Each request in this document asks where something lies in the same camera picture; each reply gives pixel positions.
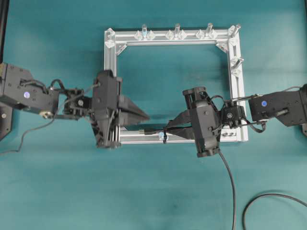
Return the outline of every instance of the rectangular frame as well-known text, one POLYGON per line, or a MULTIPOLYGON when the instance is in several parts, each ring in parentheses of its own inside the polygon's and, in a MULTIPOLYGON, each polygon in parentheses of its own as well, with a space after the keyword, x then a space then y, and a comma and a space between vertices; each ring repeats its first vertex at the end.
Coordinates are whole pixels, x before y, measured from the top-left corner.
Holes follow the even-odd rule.
MULTIPOLYGON (((227 54, 230 97, 244 97, 244 83, 239 29, 240 25, 231 26, 229 29, 213 29, 211 23, 206 29, 183 30, 176 24, 174 30, 147 31, 146 25, 141 31, 105 31, 104 69, 113 71, 117 76, 117 56, 129 46, 170 46, 170 45, 215 45, 227 54)), ((240 101, 246 112, 245 101, 240 101)), ((248 141, 247 126, 229 129, 224 127, 221 132, 221 141, 248 141)), ((194 142, 176 135, 167 134, 168 143, 194 142)), ((124 127, 120 130, 122 144, 162 143, 158 134, 144 135, 143 130, 128 131, 124 127)))

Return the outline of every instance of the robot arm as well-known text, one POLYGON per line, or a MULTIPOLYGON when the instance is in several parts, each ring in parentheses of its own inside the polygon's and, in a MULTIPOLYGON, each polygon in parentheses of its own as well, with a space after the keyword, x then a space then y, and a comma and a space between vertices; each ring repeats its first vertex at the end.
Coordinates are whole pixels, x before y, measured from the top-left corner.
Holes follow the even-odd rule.
POLYGON ((46 87, 35 80, 28 70, 0 64, 1 103, 44 118, 78 120, 88 117, 97 146, 118 147, 121 126, 134 125, 149 117, 129 98, 121 95, 122 80, 114 77, 112 71, 99 72, 94 84, 97 87, 90 98, 83 95, 82 89, 65 89, 60 80, 54 80, 50 87, 46 87), (59 89, 54 88, 56 82, 60 85, 59 89), (66 96, 62 115, 57 114, 60 94, 66 96))
MULTIPOLYGON (((266 95, 253 95, 224 101, 219 111, 204 87, 183 91, 187 110, 180 113, 164 128, 166 132, 187 139, 195 139, 198 157, 212 156, 220 152, 219 142, 223 126, 237 128, 250 126, 256 132, 263 132, 266 122, 276 117, 285 126, 304 125, 307 123, 307 84, 298 91, 274 92, 266 95), (244 108, 238 101, 248 100, 253 122, 246 118, 244 108)), ((154 130, 145 130, 152 134, 154 130)))

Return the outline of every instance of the teal table surface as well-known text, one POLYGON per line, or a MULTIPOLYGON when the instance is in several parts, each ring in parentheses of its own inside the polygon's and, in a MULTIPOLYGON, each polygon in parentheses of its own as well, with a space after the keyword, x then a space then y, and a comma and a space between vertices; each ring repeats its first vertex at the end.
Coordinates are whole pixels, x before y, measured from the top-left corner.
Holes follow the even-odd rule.
MULTIPOLYGON (((103 68, 104 30, 229 28, 240 23, 246 95, 307 83, 307 17, 303 0, 11 0, 4 61, 47 85, 86 88, 103 68)), ((214 46, 128 48, 118 57, 123 92, 164 124, 185 109, 182 90, 206 86, 229 97, 226 55, 214 46)), ((0 150, 46 120, 14 111, 0 150)), ((244 205, 260 192, 307 201, 307 138, 277 120, 249 141, 222 143, 235 177, 237 229, 244 205)), ((218 155, 198 159, 190 144, 96 149, 89 123, 56 121, 30 133, 20 153, 0 157, 3 230, 231 229, 231 184, 218 155)), ((248 212, 249 230, 303 230, 307 210, 266 198, 248 212)))

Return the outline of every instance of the black cable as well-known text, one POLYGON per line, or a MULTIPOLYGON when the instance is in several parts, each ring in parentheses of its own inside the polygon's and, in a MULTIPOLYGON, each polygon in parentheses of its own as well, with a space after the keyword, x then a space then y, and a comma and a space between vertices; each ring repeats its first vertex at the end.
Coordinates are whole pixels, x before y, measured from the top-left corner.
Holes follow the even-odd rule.
POLYGON ((232 186, 232 198, 233 198, 233 220, 232 220, 232 230, 236 229, 236 186, 235 186, 235 181, 234 178, 232 176, 232 173, 230 171, 229 165, 225 159, 225 157, 223 156, 223 154, 221 153, 221 151, 219 152, 220 157, 222 158, 224 165, 228 171, 229 174, 229 178, 231 181, 231 186, 232 186))
POLYGON ((24 81, 24 82, 21 82, 20 85, 30 85, 30 84, 33 84, 33 83, 42 86, 44 93, 48 93, 46 85, 39 80, 24 81))
POLYGON ((212 99, 214 98, 221 98, 223 100, 223 102, 225 103, 224 97, 220 96, 220 95, 215 95, 212 98, 210 98, 210 100, 212 101, 212 99))
POLYGON ((26 131, 23 133, 23 135, 22 135, 22 137, 21 137, 21 142, 20 142, 20 144, 19 144, 18 149, 7 150, 7 151, 4 151, 4 152, 0 153, 0 155, 4 155, 4 154, 10 153, 10 152, 19 152, 19 151, 21 150, 22 146, 23 146, 24 137, 25 137, 25 135, 26 135, 27 133, 32 132, 32 131, 35 131, 35 130, 39 130, 39 129, 42 129, 42 128, 45 128, 45 127, 51 125, 51 124, 54 122, 54 120, 55 120, 57 114, 59 113, 60 109, 61 109, 66 103, 69 103, 69 102, 71 102, 71 101, 76 100, 77 98, 83 96, 84 94, 88 93, 92 88, 97 87, 97 86, 99 86, 99 84, 94 84, 94 85, 90 86, 89 88, 87 88, 87 89, 86 89, 85 91, 83 91, 82 93, 80 93, 80 94, 78 94, 78 95, 76 95, 76 96, 74 96, 74 97, 72 97, 72 98, 66 100, 65 102, 63 102, 63 103, 58 107, 58 109, 56 110, 56 112, 55 112, 55 114, 53 115, 53 117, 52 117, 52 119, 51 119, 50 122, 48 122, 48 123, 46 123, 46 124, 44 124, 44 125, 42 125, 42 126, 38 126, 38 127, 35 127, 35 128, 28 129, 28 130, 26 130, 26 131))
POLYGON ((55 84, 56 82, 59 84, 59 86, 60 86, 61 89, 63 89, 63 90, 65 89, 64 84, 63 84, 63 82, 62 82, 60 79, 54 79, 54 80, 51 82, 49 88, 53 88, 53 86, 54 86, 54 84, 55 84))
POLYGON ((284 195, 284 194, 278 194, 278 193, 266 193, 266 194, 262 194, 262 195, 259 195, 253 199, 251 199, 248 204, 245 206, 244 208, 244 211, 243 211, 243 214, 242 214, 242 226, 243 226, 243 230, 246 230, 246 225, 245 225, 245 215, 246 215, 246 212, 248 210, 248 208, 254 203, 254 201, 256 201, 257 199, 259 198, 263 198, 263 197, 268 197, 268 196, 277 196, 277 197, 282 197, 282 198, 286 198, 286 199, 291 199, 291 200, 294 200, 302 205, 304 205, 305 207, 307 207, 307 203, 295 198, 295 197, 292 197, 292 196, 289 196, 289 195, 284 195))
POLYGON ((242 120, 244 120, 247 124, 247 126, 251 127, 255 132, 257 133, 263 133, 266 129, 266 121, 260 122, 262 129, 256 128, 253 126, 253 124, 258 124, 259 122, 255 122, 255 123, 251 123, 250 121, 248 121, 247 119, 243 118, 242 120))

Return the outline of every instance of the metal bolt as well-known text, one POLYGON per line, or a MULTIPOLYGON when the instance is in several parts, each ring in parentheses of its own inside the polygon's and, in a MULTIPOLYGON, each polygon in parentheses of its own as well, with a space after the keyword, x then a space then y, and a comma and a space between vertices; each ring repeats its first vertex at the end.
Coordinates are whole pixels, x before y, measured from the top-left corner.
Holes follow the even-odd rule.
POLYGON ((230 37, 235 37, 236 34, 239 32, 239 29, 241 29, 241 25, 237 24, 234 31, 232 32, 232 34, 230 35, 230 37))
POLYGON ((143 38, 146 38, 147 36, 147 25, 146 24, 142 25, 142 34, 143 34, 143 38))
POLYGON ((244 59, 240 57, 231 69, 237 69, 242 64, 243 61, 244 59))
POLYGON ((109 28, 107 31, 106 31, 106 37, 108 38, 108 39, 111 39, 112 38, 112 36, 115 34, 115 32, 111 29, 111 28, 109 28))
POLYGON ((83 101, 82 101, 82 100, 79 100, 79 101, 78 101, 78 105, 79 105, 79 106, 83 106, 83 101))
POLYGON ((232 118, 233 117, 232 113, 227 113, 227 117, 232 118))
POLYGON ((180 24, 177 23, 177 24, 175 25, 175 37, 178 37, 179 32, 180 32, 180 24))
POLYGON ((206 36, 209 36, 209 34, 212 31, 212 28, 213 28, 213 24, 212 23, 208 23, 208 27, 207 27, 207 30, 206 30, 206 36))

